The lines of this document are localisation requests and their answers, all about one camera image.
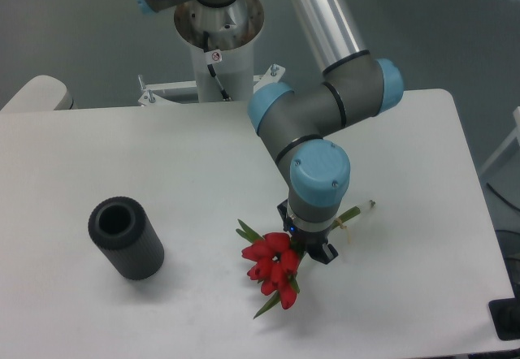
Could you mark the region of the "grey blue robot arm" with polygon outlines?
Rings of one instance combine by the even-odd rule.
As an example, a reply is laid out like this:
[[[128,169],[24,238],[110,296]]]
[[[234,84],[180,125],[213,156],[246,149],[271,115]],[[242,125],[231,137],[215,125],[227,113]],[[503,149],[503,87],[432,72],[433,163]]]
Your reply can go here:
[[[350,162],[327,138],[402,99],[398,68],[365,47],[344,0],[291,0],[323,74],[295,93],[266,72],[254,79],[253,44],[264,24],[259,0],[136,0],[143,11],[174,10],[192,57],[200,102],[245,101],[250,122],[288,185],[284,229],[315,261],[337,255],[328,241],[348,189]]]

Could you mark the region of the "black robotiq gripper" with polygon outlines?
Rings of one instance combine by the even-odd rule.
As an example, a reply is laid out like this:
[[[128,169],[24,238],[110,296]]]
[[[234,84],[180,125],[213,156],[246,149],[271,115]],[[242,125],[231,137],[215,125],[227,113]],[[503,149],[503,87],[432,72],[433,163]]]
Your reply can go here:
[[[277,210],[283,222],[283,229],[304,247],[313,260],[329,264],[338,256],[337,250],[328,241],[334,218],[318,223],[305,221],[293,212],[288,200],[281,202]]]

